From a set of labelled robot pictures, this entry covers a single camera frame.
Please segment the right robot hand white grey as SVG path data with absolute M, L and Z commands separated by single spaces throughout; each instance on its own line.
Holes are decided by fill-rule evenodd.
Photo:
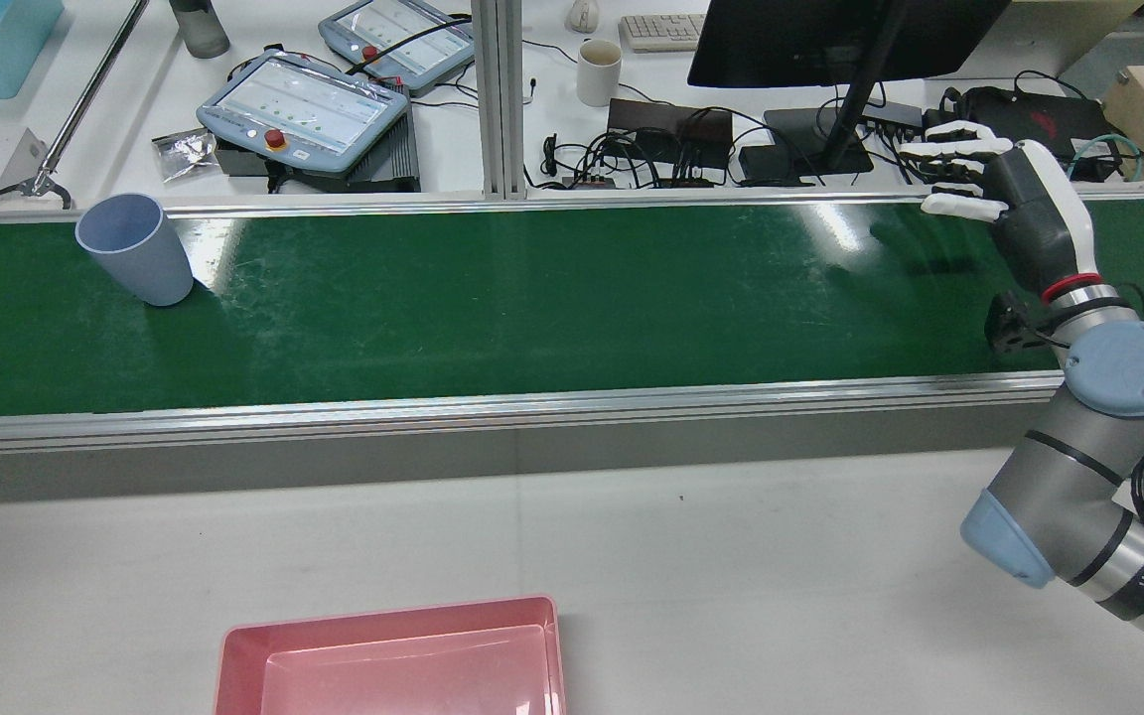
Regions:
M 988 126 L 956 119 L 928 128 L 925 140 L 905 145 L 901 154 L 944 172 L 922 212 L 988 223 L 1022 289 L 1049 303 L 1101 283 L 1093 217 L 1040 142 L 1007 140 Z

